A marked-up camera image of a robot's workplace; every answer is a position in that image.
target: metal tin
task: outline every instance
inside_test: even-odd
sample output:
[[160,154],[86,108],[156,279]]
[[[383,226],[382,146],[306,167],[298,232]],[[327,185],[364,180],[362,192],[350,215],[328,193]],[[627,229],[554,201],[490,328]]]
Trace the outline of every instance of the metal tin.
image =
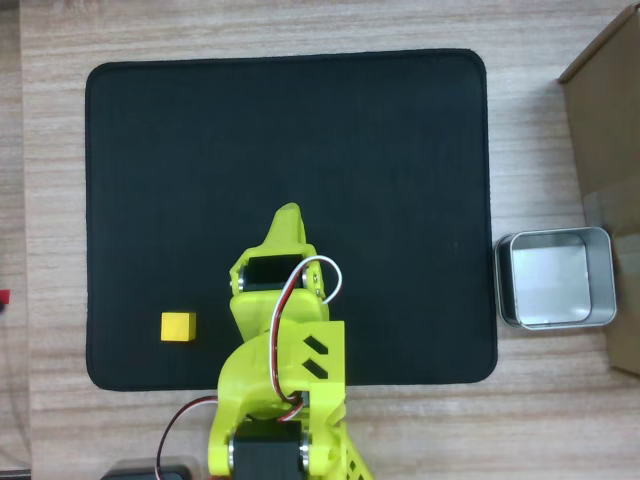
[[494,259],[498,310],[509,325],[590,327],[616,314],[611,240],[601,228],[505,235]]

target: yellow cube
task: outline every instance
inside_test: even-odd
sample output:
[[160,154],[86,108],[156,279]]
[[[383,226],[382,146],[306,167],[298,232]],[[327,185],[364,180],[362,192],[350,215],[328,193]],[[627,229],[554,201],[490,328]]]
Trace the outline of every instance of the yellow cube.
[[188,342],[196,338],[195,313],[162,313],[160,340],[163,342]]

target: cardboard box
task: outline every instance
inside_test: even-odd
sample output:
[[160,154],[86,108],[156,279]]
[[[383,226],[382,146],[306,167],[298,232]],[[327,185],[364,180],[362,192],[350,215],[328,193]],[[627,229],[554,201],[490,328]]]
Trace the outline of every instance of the cardboard box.
[[640,374],[640,4],[560,76],[588,225],[612,240],[618,314],[611,365]]

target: black mat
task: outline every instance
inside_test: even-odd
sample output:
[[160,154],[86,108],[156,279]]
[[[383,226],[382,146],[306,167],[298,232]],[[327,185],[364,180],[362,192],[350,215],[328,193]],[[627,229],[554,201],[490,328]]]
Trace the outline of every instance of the black mat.
[[[346,321],[350,385],[493,370],[486,83],[474,53],[106,64],[87,81],[86,149],[98,386],[215,387],[241,341],[229,269],[288,202],[343,269],[331,312]],[[197,312],[194,342],[160,342],[172,310]]]

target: wood grain surface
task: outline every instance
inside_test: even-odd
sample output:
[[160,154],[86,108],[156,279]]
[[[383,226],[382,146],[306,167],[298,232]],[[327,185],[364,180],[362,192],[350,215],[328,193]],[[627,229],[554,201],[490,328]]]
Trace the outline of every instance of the wood grain surface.
[[0,471],[28,467],[29,364],[18,0],[0,0]]
[[[627,1],[23,2],[35,478],[96,479],[120,460],[152,457],[173,412],[202,393],[107,392],[87,376],[84,87],[94,67],[471,48],[487,68],[497,239],[583,224],[555,78]],[[639,478],[640,384],[609,369],[602,332],[532,334],[499,322],[499,336],[498,366],[478,384],[348,390],[349,428],[376,478]],[[196,479],[213,413],[179,421],[167,443],[199,465]]]

